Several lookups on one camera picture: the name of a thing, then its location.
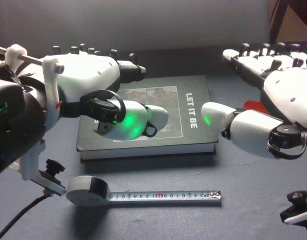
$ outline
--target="black book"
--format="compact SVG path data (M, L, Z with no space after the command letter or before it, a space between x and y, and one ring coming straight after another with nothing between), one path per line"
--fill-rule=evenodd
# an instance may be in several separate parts
M147 78L121 84L118 94L165 108L167 125L151 138L118 141L95 133L98 121L81 116L76 149L82 160L215 152L218 136L201 116L203 104L210 102L204 75Z

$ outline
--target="book title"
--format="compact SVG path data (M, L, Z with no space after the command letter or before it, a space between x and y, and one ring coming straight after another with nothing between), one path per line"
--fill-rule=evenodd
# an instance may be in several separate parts
M190 116L190 119L189 119L190 120L190 127L192 129L193 128L198 128L197 118L193 117L193 116L196 116L195 109L193 108L193 106L195 106L193 94L192 93L187 93L186 97L187 97L187 104L189 106L188 112L189 112L189 116Z

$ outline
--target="gray backdrop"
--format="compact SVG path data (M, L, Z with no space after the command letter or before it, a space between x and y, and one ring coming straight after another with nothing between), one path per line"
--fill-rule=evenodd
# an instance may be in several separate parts
M214 102L242 107L259 92L221 64L221 48L141 52L149 77L207 73ZM219 189L221 207L134 207L83 210L54 196L30 210L5 235L6 240L294 240L307 239L299 226L287 226L279 213L290 206L286 194L307 190L307 151L298 160L250 155L219 138L216 155L150 157L81 164L75 150L79 119L61 119L46 133L47 158L60 161L59 179L93 175L112 191ZM42 188L6 169L0 174L0 230Z
M0 0L0 45L51 54L176 49L269 40L268 0Z

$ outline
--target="gray table surface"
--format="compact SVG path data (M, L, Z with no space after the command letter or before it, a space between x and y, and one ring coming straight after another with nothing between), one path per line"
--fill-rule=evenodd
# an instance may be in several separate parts
M257 89L237 76L208 77L214 102L241 107L259 100ZM307 151L294 161L250 155L219 138L216 155L152 157L81 164L75 145L79 119L61 119L46 133L40 155L60 161L59 179L93 175L112 191L219 189L221 207L133 207L79 209L54 196L30 210L5 235L6 240L294 240L307 239L299 226L287 226L279 213L290 203L286 194L307 190ZM42 188L11 169L0 175L0 230L23 207L42 195Z

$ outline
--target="tape measure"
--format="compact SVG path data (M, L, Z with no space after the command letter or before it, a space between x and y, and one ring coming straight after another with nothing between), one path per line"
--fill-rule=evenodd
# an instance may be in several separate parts
M110 192L108 184L94 176L72 178L66 197L80 207L149 203L221 205L222 201L220 190Z

